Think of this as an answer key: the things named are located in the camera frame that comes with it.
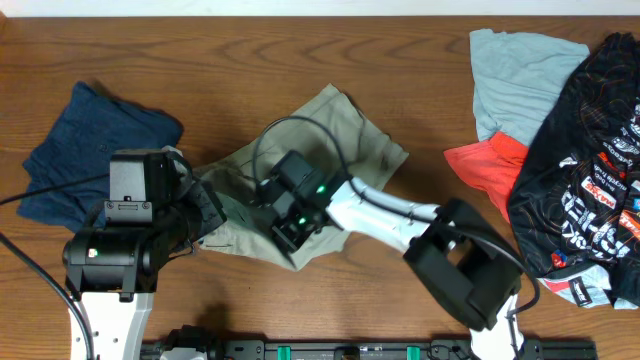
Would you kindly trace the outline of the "khaki grey shorts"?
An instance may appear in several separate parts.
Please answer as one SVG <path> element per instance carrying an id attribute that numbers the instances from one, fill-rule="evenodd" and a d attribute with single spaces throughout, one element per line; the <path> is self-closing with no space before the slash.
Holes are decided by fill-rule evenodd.
<path id="1" fill-rule="evenodd" d="M 404 163 L 408 153 L 378 129 L 336 87 L 327 85 L 296 111 L 325 126 L 336 137 L 350 173 L 381 190 Z M 258 206 L 251 173 L 253 149 L 258 146 L 257 172 L 264 179 L 289 150 L 304 155 L 326 174 L 340 167 L 335 147 L 319 127 L 290 120 L 276 126 L 258 144 L 253 141 L 226 158 L 194 170 L 220 199 L 227 221 L 199 242 L 202 250 L 268 261 L 291 271 L 301 270 L 312 259 L 340 252 L 349 234 L 333 226 L 313 234 L 300 250 L 291 254 L 292 269 L 282 256 L 267 225 L 267 210 Z"/>

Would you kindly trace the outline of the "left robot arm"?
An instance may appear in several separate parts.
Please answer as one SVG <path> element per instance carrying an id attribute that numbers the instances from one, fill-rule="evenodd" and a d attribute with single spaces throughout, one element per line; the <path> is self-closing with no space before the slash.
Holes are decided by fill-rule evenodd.
<path id="1" fill-rule="evenodd" d="M 216 194 L 202 182 L 180 198 L 115 195 L 106 224 L 87 226 L 63 251 L 72 293 L 71 356 L 137 359 L 159 271 L 226 220 Z"/>

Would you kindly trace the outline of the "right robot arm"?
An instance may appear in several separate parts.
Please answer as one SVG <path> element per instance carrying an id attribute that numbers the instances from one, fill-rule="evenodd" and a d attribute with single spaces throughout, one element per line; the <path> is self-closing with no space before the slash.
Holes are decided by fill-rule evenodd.
<path id="1" fill-rule="evenodd" d="M 275 170 L 259 190 L 275 212 L 274 238 L 287 251 L 328 225 L 374 238 L 399 251 L 439 305 L 470 330 L 476 358 L 523 358 L 516 318 L 523 264 L 467 203 L 414 203 L 316 169 Z"/>

